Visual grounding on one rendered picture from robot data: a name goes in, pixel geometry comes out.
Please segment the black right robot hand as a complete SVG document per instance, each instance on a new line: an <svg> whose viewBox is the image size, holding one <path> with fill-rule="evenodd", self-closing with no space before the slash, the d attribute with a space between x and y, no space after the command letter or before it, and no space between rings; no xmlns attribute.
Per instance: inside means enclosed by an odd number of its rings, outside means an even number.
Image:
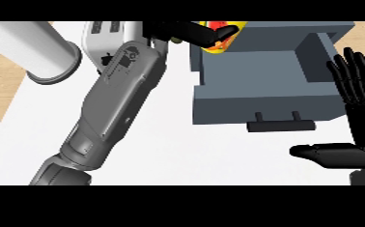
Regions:
<svg viewBox="0 0 365 227"><path fill-rule="evenodd" d="M344 102L344 112L355 143L297 145L290 155L304 158L328 169L353 169L352 185L365 185L365 55L344 48L327 62Z"/></svg>

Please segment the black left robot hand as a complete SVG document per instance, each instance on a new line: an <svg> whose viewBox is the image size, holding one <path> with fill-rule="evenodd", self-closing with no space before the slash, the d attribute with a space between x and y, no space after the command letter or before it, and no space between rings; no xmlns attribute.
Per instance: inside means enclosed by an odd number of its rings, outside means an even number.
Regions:
<svg viewBox="0 0 365 227"><path fill-rule="evenodd" d="M216 42L223 42L236 32L236 25L228 25L213 30L210 27L191 21L145 21L142 36L167 42L171 38L208 48Z"/></svg>

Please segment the yellow and red cup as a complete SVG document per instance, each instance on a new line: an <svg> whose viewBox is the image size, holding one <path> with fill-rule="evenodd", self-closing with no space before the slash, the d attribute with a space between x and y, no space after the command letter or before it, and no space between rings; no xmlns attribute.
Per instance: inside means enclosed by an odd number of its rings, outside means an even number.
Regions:
<svg viewBox="0 0 365 227"><path fill-rule="evenodd" d="M238 37L242 31L247 25L247 21L199 21L199 24L211 28L213 30L217 30L219 28L228 25L235 25L238 27L238 32L229 38L226 38L222 42L216 42L214 46L208 48L202 48L202 50L208 53L213 53L213 54L223 53L228 50L235 38Z"/></svg>

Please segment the grey open drawer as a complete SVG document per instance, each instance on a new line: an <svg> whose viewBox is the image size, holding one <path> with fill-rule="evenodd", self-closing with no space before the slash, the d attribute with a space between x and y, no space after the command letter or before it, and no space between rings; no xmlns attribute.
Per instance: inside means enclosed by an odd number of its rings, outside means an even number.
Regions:
<svg viewBox="0 0 365 227"><path fill-rule="evenodd" d="M350 21L248 22L223 53L191 49L194 89L229 98L340 96L327 62L353 26Z"/></svg>

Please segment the grey drawer front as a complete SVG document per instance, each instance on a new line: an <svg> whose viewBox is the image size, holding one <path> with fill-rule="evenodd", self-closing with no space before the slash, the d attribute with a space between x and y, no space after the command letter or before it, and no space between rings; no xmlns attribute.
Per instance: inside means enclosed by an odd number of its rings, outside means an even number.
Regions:
<svg viewBox="0 0 365 227"><path fill-rule="evenodd" d="M256 113L266 121L287 121L298 111L304 120L330 121L344 115L338 95L300 97L225 97L204 95L194 89L192 123L195 125L242 124L256 120Z"/></svg>

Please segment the white toaster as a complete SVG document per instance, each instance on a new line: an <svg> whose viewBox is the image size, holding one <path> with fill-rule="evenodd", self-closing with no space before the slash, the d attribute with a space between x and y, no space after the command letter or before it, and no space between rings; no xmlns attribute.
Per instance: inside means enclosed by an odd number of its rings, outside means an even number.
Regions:
<svg viewBox="0 0 365 227"><path fill-rule="evenodd" d="M120 46L129 41L146 43L140 21L87 21L81 46L98 71L103 71Z"/></svg>

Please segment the white cylinder with grey rim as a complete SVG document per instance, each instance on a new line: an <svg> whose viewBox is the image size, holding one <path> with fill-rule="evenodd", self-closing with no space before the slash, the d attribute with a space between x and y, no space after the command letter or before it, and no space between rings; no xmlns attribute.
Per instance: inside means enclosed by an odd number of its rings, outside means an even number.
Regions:
<svg viewBox="0 0 365 227"><path fill-rule="evenodd" d="M0 21L0 54L41 85L66 80L83 59L77 44L64 39L47 21Z"/></svg>

